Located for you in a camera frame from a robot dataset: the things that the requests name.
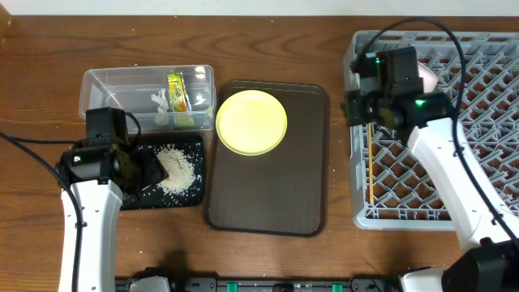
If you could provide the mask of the pile of rice grains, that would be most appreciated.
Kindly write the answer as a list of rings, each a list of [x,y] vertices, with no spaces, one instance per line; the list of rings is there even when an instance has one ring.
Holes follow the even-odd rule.
[[[156,144],[154,151],[168,177],[146,188],[144,200],[157,207],[195,206],[204,197],[204,150],[201,142]]]

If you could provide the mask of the white rice bowl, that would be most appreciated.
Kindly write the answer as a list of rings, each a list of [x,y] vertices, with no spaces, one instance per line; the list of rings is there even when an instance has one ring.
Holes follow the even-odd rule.
[[[425,93],[433,92],[438,84],[438,77],[428,67],[418,62],[418,76],[422,78],[423,91]]]

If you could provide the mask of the clear plastic wrap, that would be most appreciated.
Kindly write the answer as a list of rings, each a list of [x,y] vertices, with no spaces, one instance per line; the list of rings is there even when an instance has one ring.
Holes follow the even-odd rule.
[[[169,124],[169,104],[165,96],[165,89],[161,89],[158,93],[151,95],[152,101],[157,103],[157,114],[155,116],[155,124],[158,126],[166,126]]]

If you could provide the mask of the green snack wrapper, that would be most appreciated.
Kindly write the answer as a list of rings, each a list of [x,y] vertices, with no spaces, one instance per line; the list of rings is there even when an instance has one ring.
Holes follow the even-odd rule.
[[[182,72],[170,73],[167,75],[169,86],[169,100],[171,109],[174,112],[174,121],[183,127],[194,126],[195,122],[191,117],[191,103],[187,95],[187,88],[184,83]]]

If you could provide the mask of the yellow round plate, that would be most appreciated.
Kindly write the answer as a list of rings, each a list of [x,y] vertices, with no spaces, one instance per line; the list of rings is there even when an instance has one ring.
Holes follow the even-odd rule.
[[[232,152],[258,156],[273,150],[285,137],[288,116],[272,94],[244,90],[227,97],[216,117],[217,135]]]

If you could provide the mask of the wooden chopstick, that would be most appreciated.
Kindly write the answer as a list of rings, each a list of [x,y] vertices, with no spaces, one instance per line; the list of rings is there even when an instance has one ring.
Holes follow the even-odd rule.
[[[369,171],[369,204],[374,205],[374,178],[373,178],[373,154],[372,154],[372,124],[367,124],[368,147],[368,171]]]

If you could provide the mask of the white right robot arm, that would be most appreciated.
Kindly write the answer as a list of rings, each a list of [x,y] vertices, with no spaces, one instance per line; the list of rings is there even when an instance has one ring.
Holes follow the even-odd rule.
[[[400,289],[516,291],[518,219],[458,129],[449,97],[426,91],[415,49],[362,53],[352,71],[358,87],[345,95],[348,123],[376,122],[397,132],[433,182],[462,252],[445,270],[422,268],[400,276]]]

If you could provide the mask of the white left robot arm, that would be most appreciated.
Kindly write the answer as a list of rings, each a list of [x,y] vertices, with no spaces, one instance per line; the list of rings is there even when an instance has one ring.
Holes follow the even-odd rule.
[[[56,165],[62,188],[64,240],[59,290],[113,291],[119,211],[168,174],[150,148],[131,139],[131,114],[111,107],[86,113],[86,138]]]

